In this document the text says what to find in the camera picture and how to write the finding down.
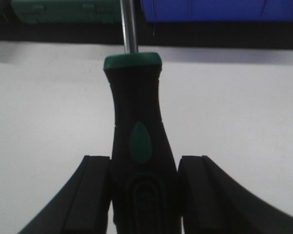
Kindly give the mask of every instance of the green oval inlay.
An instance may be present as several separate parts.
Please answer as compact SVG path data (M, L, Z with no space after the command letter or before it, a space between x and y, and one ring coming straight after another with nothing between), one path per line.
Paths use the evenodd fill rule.
M139 164L146 163L152 156L151 137L143 123L138 121L130 135L130 153Z

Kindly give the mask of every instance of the green plastic container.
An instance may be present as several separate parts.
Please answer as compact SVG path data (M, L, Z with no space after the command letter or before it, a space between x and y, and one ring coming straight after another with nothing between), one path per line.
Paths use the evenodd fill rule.
M12 0L24 23L121 22L119 0Z

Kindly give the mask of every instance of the screwdriver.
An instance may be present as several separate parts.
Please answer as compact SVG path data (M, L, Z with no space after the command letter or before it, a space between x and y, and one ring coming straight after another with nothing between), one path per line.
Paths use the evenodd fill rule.
M179 182L162 123L162 60L139 53L133 0L120 0L125 53L105 59L115 131L110 163L118 234L180 234Z

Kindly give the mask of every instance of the white table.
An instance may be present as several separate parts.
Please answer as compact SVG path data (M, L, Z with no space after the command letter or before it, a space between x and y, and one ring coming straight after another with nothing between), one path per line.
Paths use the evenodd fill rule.
M293 216L293 52L141 51L157 51L164 63L160 105L176 163L208 155ZM0 234L28 223L83 155L111 155L114 111L102 67L122 52L0 42ZM111 222L108 232L115 232Z

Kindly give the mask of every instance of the blue plastic container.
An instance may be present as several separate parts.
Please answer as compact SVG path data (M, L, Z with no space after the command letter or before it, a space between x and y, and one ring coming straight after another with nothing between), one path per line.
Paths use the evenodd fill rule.
M141 0L149 22L293 21L293 0Z

